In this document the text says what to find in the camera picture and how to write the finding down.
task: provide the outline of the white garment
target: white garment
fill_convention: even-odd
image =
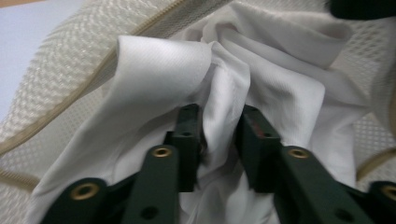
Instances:
[[[351,125],[366,102],[330,68],[350,35],[322,14],[230,4],[174,40],[121,36],[108,96],[35,189],[28,223],[39,223],[78,179],[111,185],[137,172],[145,152],[173,129],[177,109],[191,103],[204,111],[207,153],[200,189],[181,194],[181,223],[269,223],[272,197],[248,189],[231,146],[244,104],[260,109],[285,146],[313,150],[335,178],[353,185]]]

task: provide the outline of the white mesh bag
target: white mesh bag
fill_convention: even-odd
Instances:
[[[119,35],[177,38],[230,2],[96,0],[60,24],[31,61],[0,123],[2,223],[23,222],[31,191],[103,102],[117,67]],[[318,0],[235,2],[273,12],[329,14]],[[356,187],[367,190],[371,181],[396,181],[396,19],[333,20],[349,26],[352,37],[330,69],[347,74],[369,102],[369,111],[354,124]]]

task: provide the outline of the white fabric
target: white fabric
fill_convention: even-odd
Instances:
[[[172,130],[177,109],[190,103],[204,110],[207,153],[199,189],[181,194],[181,223],[273,222],[272,197],[248,189],[231,146],[244,104],[260,109],[284,145],[313,150],[334,177],[353,185],[352,122],[366,102],[329,68],[350,35],[322,14],[231,4],[175,40],[121,36],[108,96],[35,189],[28,223],[38,223],[80,178],[111,185],[137,172],[145,152]]]

